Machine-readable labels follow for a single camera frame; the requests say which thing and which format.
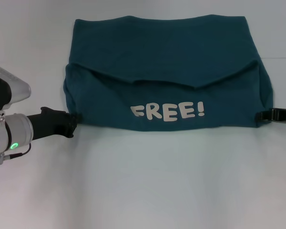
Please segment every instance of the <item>cable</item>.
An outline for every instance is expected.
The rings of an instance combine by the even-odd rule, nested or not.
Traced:
[[[9,155],[9,156],[10,156],[10,159],[13,159],[13,158],[17,158],[17,157],[26,155],[30,150],[31,150],[31,144],[30,144],[29,149],[28,149],[25,153],[10,154],[10,155]]]

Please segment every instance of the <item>green led light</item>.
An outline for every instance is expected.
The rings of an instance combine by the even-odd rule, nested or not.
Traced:
[[[14,143],[10,146],[10,149],[14,149],[14,148],[17,148],[18,147],[18,143]]]

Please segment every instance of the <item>black clip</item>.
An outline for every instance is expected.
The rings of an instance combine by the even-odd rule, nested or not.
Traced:
[[[269,111],[262,111],[256,114],[257,122],[281,122],[286,123],[286,109],[271,108]]]

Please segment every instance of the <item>white background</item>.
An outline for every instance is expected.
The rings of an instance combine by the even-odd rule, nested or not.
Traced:
[[[0,0],[0,66],[32,89],[7,112],[66,110],[75,19],[207,14],[246,16],[276,107],[286,108],[286,0]],[[34,141],[28,155],[0,166],[0,229],[10,228],[286,229],[286,125],[79,126],[73,139]]]

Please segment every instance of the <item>teal bag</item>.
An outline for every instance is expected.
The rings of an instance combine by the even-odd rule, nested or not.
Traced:
[[[245,17],[76,20],[64,91],[83,124],[137,131],[259,127],[273,107]]]

